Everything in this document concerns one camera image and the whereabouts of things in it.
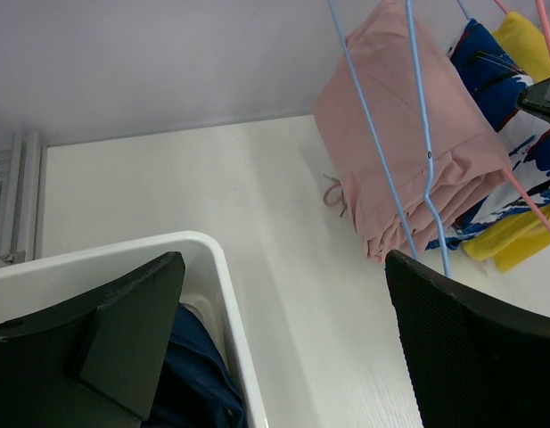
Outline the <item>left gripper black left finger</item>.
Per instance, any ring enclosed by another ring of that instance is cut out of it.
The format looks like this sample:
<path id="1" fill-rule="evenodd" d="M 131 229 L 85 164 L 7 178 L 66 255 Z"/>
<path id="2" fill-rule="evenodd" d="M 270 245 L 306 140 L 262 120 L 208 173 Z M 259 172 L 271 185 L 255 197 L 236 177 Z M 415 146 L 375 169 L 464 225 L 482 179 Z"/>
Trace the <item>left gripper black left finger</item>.
<path id="1" fill-rule="evenodd" d="M 185 277 L 166 252 L 0 324 L 0 427 L 137 427 L 148 419 Z"/>

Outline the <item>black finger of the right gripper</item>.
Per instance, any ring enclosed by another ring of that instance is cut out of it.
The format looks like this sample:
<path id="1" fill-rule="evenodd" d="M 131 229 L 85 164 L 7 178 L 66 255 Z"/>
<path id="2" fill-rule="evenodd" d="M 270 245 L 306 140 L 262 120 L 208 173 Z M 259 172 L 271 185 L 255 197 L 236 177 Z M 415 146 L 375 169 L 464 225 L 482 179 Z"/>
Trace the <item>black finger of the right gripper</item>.
<path id="1" fill-rule="evenodd" d="M 550 124 L 550 78 L 528 86 L 516 100 L 516 107 Z"/>

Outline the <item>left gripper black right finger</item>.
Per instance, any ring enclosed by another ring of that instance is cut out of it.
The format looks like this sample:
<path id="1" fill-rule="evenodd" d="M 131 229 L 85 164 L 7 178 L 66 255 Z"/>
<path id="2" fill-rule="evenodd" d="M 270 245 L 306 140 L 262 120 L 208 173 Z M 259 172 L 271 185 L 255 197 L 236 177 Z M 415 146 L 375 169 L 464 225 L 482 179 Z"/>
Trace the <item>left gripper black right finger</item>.
<path id="1" fill-rule="evenodd" d="M 401 251 L 385 275 L 425 427 L 550 427 L 550 317 Z"/>

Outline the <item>pink wire hanger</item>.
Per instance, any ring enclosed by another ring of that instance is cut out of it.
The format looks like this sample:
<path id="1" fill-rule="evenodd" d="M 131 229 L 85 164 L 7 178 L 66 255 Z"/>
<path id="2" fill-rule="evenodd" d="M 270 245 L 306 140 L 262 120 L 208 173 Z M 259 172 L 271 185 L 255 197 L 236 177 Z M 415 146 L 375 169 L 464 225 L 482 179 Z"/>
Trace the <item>pink wire hanger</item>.
<path id="1" fill-rule="evenodd" d="M 505 17 L 493 33 L 499 44 L 538 83 L 550 78 L 550 5 L 536 1 L 539 24 L 524 18 L 518 12 L 497 2 Z M 519 214 L 506 221 L 508 226 L 520 222 L 522 229 L 513 234 L 504 247 L 506 251 L 523 257 L 541 251 L 550 245 L 550 231 L 540 223 L 533 212 Z"/>

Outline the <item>navy blue trousers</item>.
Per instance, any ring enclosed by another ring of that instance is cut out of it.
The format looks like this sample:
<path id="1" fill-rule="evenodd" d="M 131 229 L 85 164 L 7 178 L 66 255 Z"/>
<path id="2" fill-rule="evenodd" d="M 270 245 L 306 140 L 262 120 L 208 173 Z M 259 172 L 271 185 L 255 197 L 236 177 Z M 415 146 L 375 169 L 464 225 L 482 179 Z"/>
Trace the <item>navy blue trousers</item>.
<path id="1" fill-rule="evenodd" d="M 143 427 L 248 425 L 239 388 L 202 322 L 177 306 L 158 387 Z"/>

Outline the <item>pink trousers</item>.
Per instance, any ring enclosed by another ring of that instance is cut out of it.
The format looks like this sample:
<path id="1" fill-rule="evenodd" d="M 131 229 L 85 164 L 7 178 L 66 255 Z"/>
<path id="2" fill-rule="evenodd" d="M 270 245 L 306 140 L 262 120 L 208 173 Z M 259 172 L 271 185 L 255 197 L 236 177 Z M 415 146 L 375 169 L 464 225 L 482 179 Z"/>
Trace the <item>pink trousers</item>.
<path id="1" fill-rule="evenodd" d="M 423 252 L 510 161 L 431 31 L 396 1 L 346 39 L 313 115 L 366 257 Z"/>

